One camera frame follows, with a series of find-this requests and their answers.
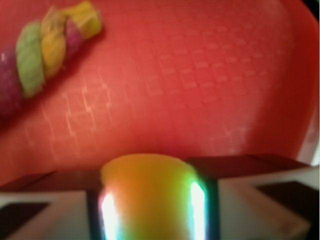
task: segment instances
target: yellow ball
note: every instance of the yellow ball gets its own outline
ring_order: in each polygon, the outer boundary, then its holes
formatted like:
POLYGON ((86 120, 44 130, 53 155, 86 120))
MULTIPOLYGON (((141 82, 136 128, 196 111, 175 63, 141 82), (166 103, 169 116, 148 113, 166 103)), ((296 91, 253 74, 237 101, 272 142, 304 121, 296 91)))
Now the yellow ball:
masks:
POLYGON ((41 50, 43 71, 46 79, 55 76, 65 59, 66 16, 52 7, 45 15, 41 24, 41 50))
POLYGON ((159 154, 122 156, 103 166, 101 181, 107 239, 195 239, 192 189, 199 179, 182 160, 159 154))

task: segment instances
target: red plastic surface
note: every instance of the red plastic surface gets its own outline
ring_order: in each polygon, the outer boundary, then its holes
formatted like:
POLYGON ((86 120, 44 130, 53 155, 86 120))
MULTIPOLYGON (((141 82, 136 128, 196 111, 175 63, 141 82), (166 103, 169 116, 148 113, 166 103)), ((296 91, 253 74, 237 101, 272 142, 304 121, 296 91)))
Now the red plastic surface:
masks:
MULTIPOLYGON (((0 48, 78 2, 0 0, 0 48)), ((140 152, 296 158, 319 98, 319 25, 300 0, 92 2, 103 33, 1 124, 0 183, 140 152)))

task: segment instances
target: embossed grid pattern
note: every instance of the embossed grid pattern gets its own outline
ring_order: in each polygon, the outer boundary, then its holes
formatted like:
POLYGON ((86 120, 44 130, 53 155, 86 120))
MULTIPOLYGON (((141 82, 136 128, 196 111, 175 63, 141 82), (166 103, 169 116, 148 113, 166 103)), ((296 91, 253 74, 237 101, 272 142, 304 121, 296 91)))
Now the embossed grid pattern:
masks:
MULTIPOLYGON (((51 5, 77 2, 0 0, 0 10, 10 10, 0 19, 0 46, 51 5)), ((0 164, 10 171, 0 180, 138 152, 295 157, 301 139, 268 135, 273 123, 265 117, 287 107, 274 98, 295 46, 279 0, 92 2, 106 31, 2 124, 0 164)), ((280 127, 302 131, 295 121, 280 127)))

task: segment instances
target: glowing light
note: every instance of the glowing light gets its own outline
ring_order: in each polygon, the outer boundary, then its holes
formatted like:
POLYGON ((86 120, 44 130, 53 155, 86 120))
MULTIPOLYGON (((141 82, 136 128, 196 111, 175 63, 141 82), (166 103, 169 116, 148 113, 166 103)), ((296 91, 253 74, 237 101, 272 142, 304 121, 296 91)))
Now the glowing light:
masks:
POLYGON ((119 219, 115 207, 114 198, 111 194, 105 196, 101 204, 104 236, 106 240, 117 240, 119 219))
POLYGON ((194 240, 206 239, 205 192, 198 183, 191 184, 191 205, 193 210, 194 240))

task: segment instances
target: orange ball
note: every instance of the orange ball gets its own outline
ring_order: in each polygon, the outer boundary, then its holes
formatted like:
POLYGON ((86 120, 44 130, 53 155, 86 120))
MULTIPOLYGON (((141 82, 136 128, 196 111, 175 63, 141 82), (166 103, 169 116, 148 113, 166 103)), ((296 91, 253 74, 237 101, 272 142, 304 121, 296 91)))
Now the orange ball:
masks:
POLYGON ((107 239, 197 239, 195 226, 204 219, 195 222, 195 216, 204 218, 205 194, 192 166, 166 155, 132 154, 105 164, 101 181, 107 239))

